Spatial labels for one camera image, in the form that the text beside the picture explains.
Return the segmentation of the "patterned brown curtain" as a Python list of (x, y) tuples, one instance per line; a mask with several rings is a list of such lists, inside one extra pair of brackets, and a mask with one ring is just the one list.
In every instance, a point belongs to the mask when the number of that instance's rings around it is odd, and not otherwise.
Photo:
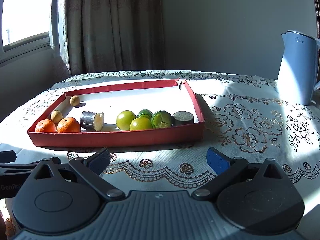
[(67, 75), (165, 66), (161, 0), (52, 0), (51, 21)]

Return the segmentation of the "dark sugarcane piece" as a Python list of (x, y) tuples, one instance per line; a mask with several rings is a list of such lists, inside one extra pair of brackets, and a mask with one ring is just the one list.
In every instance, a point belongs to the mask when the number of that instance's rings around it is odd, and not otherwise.
[(83, 111), (80, 115), (80, 126), (83, 129), (101, 131), (104, 125), (104, 113)]

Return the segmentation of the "sugarcane piece in tray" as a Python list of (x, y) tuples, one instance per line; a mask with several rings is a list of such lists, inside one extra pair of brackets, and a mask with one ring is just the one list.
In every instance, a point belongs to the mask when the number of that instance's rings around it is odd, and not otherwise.
[(187, 111), (178, 111), (172, 115), (172, 126), (182, 126), (194, 123), (194, 116)]

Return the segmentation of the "orange mandarin in tray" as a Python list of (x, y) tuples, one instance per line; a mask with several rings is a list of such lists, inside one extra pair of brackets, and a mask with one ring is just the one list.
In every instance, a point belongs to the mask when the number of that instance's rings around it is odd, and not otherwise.
[(79, 133), (81, 127), (78, 121), (73, 117), (66, 117), (59, 121), (57, 124), (58, 133)]

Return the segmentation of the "window with dark frame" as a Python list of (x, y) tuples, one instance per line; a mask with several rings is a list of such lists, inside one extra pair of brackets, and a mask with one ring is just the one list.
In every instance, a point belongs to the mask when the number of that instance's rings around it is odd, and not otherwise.
[(49, 46), (52, 0), (1, 0), (1, 64)]

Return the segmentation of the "brown longan round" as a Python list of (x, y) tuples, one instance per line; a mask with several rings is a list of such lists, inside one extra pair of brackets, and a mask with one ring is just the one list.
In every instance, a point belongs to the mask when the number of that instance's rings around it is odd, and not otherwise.
[(76, 107), (80, 104), (81, 100), (78, 96), (72, 96), (69, 100), (71, 106)]

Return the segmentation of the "green plum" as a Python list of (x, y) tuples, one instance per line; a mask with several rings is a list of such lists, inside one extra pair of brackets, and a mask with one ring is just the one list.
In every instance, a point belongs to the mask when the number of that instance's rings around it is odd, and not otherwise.
[(143, 116), (135, 118), (130, 124), (131, 131), (141, 131), (147, 129), (152, 129), (151, 120)]
[(118, 114), (116, 119), (116, 125), (121, 131), (128, 131), (130, 129), (131, 122), (136, 118), (135, 113), (132, 111), (122, 111)]

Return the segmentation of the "brown longan with stem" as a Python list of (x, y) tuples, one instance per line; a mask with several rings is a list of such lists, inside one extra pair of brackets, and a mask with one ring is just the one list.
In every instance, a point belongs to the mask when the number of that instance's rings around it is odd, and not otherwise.
[(54, 124), (58, 124), (63, 119), (63, 114), (58, 110), (54, 110), (50, 114), (50, 119)]

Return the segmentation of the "floral white tablecloth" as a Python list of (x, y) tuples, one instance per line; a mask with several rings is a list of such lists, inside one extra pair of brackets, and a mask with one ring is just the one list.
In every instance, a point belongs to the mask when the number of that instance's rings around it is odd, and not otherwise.
[(89, 157), (91, 148), (36, 147), (27, 135), (31, 124), (63, 93), (114, 83), (155, 79), (186, 80), (197, 95), (205, 118), (201, 142), (111, 150), (103, 178), (124, 192), (188, 190), (213, 179), (206, 152), (241, 156), (252, 163), (274, 158), (300, 192), (305, 215), (298, 228), (307, 239), (319, 239), (319, 95), (309, 106), (279, 96), (275, 82), (187, 70), (121, 71), (81, 74), (54, 84), (1, 122), (1, 149), (17, 153), (26, 164), (58, 156), (63, 162)]

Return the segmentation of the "orange mandarin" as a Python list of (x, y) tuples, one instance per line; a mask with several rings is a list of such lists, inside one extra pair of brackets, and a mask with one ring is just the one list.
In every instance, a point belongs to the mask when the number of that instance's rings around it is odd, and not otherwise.
[(43, 119), (36, 124), (35, 132), (37, 132), (37, 133), (55, 133), (56, 126), (52, 120)]
[(57, 124), (58, 133), (79, 133), (81, 127), (78, 121), (73, 117), (66, 117), (59, 121)]

